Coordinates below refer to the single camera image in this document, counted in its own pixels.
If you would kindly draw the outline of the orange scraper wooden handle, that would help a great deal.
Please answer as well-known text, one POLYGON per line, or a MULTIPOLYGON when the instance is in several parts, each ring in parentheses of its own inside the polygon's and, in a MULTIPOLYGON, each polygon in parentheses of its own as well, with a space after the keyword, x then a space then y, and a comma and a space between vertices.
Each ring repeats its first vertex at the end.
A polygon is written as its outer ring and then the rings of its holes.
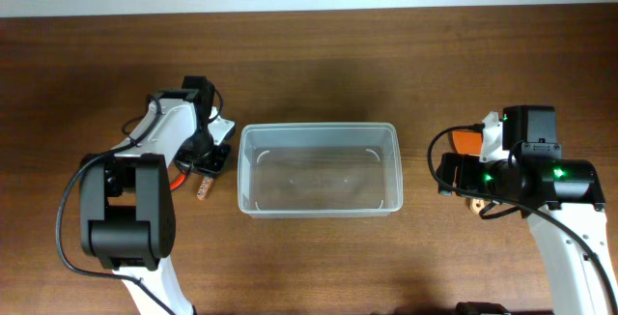
MULTIPOLYGON (((454 130, 450 132, 450 140, 454 151, 462 155, 479 156, 482 149, 481 133, 469 130, 454 130)), ((482 199, 469 199, 469 209, 478 215, 486 207, 482 199)))

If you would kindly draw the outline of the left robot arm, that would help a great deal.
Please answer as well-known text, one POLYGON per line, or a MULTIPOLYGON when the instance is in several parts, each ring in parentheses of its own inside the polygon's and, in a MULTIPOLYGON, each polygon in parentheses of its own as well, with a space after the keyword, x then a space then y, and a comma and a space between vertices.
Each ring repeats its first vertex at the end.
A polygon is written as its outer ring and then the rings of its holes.
POLYGON ((80 240, 101 276, 125 283, 142 314, 193 314, 174 271, 176 215, 168 168, 214 179, 223 170, 234 122, 203 76, 147 98, 139 124, 105 156, 79 171, 80 240))

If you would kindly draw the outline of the red handled pliers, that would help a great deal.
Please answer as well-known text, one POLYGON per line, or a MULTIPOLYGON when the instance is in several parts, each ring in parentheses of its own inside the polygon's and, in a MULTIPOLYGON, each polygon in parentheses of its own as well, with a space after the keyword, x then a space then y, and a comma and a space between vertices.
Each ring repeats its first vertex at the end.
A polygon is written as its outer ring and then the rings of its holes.
POLYGON ((170 184, 170 190, 175 191, 179 189, 187 180, 186 174, 179 174, 178 177, 170 184))

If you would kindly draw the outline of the orange socket bit rail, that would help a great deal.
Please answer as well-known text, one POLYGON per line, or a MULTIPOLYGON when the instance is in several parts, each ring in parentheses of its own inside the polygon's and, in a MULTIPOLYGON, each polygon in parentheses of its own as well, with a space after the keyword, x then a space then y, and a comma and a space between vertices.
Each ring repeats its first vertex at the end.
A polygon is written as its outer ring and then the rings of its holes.
POLYGON ((205 200, 208 195, 209 192, 211 190, 212 184, 214 182, 214 179, 211 177, 204 177, 196 194, 196 197, 198 200, 203 201, 205 200))

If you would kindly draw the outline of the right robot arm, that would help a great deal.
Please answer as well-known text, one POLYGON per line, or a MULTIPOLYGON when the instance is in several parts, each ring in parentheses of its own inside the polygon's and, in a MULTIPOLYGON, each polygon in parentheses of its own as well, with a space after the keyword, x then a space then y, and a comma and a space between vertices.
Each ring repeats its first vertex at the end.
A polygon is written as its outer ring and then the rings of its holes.
POLYGON ((484 220, 514 213, 526 220, 553 313, 616 313, 602 186, 590 161, 563 158, 554 107, 509 106, 465 130, 481 135, 480 151, 445 153, 428 165, 439 193, 484 201, 484 220))

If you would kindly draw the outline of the clear plastic container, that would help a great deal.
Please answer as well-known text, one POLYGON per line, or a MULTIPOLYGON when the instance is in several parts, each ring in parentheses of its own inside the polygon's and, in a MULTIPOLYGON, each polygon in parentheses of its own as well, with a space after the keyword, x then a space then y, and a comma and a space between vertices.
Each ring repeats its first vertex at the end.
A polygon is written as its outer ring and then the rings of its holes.
POLYGON ((239 209, 253 218, 387 216, 404 204, 403 168, 389 123, 246 126, 239 209))

